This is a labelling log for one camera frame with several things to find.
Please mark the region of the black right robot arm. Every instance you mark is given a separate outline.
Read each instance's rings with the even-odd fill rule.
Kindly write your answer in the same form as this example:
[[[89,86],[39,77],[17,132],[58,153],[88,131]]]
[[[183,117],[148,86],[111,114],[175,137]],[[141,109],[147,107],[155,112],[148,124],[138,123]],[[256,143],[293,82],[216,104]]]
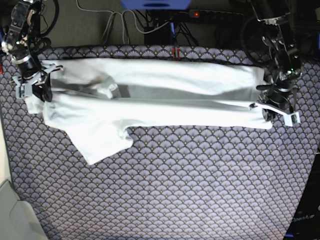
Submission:
[[[0,31],[1,50],[19,70],[12,77],[18,99],[35,96],[42,102],[51,102],[51,73],[63,69],[62,65],[42,65],[38,56],[51,47],[47,35],[57,23],[60,6],[54,2],[54,18],[50,26],[41,31],[43,2],[41,0],[20,0],[11,11],[11,23],[6,32]]]

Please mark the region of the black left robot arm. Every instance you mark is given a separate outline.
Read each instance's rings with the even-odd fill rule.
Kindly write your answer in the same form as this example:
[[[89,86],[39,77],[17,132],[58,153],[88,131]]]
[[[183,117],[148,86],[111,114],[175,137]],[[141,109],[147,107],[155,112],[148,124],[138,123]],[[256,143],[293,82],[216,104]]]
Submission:
[[[293,127],[301,120],[289,97],[297,95],[294,82],[301,76],[302,62],[289,21],[289,4],[286,0],[252,0],[250,3],[254,16],[243,24],[240,43],[251,62],[268,68],[271,74],[268,84],[256,87],[261,94],[251,108],[261,108],[267,122],[273,120],[275,115],[281,115],[285,126]],[[246,46],[245,30],[254,20],[262,27],[261,39],[269,49],[269,61],[259,62],[254,59]]]

